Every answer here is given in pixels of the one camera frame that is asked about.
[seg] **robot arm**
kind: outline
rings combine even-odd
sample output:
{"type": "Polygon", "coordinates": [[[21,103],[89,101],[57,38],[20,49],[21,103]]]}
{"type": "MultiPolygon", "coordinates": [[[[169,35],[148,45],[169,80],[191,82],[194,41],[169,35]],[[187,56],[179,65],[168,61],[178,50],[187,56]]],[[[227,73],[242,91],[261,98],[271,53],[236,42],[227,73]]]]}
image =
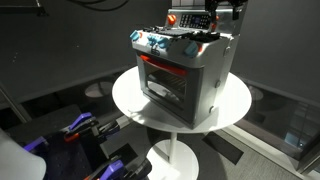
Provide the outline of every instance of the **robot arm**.
{"type": "Polygon", "coordinates": [[[208,11],[210,14],[211,23],[213,25],[216,25],[217,24],[216,10],[218,8],[219,3],[229,2],[233,7],[233,20],[236,20],[239,18],[238,8],[247,1],[248,0],[205,0],[205,10],[208,11]]]}

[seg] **black cable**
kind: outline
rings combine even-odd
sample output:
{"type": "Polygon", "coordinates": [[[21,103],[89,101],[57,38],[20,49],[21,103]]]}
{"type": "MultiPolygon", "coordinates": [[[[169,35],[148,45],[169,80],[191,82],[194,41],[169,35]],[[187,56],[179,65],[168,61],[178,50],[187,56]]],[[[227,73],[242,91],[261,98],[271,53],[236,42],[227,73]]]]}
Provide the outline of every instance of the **black cable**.
{"type": "Polygon", "coordinates": [[[73,3],[79,3],[79,4],[82,4],[82,5],[86,5],[86,4],[97,4],[97,3],[101,3],[101,2],[104,2],[106,0],[95,0],[95,1],[79,1],[79,0],[68,0],[68,1],[72,1],[73,3]]]}
{"type": "Polygon", "coordinates": [[[117,10],[117,9],[120,9],[120,8],[122,8],[123,6],[125,6],[128,2],[129,2],[129,0],[125,0],[122,4],[120,4],[119,6],[116,6],[116,7],[114,7],[114,8],[110,8],[110,9],[99,9],[99,8],[95,8],[95,7],[91,7],[91,6],[88,6],[88,5],[86,5],[86,4],[83,4],[83,2],[81,2],[81,1],[78,1],[78,0],[67,0],[67,1],[70,1],[70,2],[72,2],[72,3],[75,3],[75,4],[77,4],[77,5],[79,5],[79,6],[81,6],[81,7],[84,7],[84,8],[86,8],[86,9],[90,9],[90,10],[93,10],[93,11],[99,11],[99,12],[107,12],[107,11],[115,11],[115,10],[117,10]]]}

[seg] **table pedestal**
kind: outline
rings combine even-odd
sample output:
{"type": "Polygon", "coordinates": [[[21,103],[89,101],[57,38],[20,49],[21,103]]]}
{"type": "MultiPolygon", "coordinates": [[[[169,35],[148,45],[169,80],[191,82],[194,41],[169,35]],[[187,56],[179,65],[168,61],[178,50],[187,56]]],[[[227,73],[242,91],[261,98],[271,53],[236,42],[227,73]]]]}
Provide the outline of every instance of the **table pedestal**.
{"type": "Polygon", "coordinates": [[[152,164],[150,180],[196,180],[198,177],[197,157],[189,146],[177,141],[177,133],[171,133],[171,140],[155,144],[147,158],[152,164]]]}

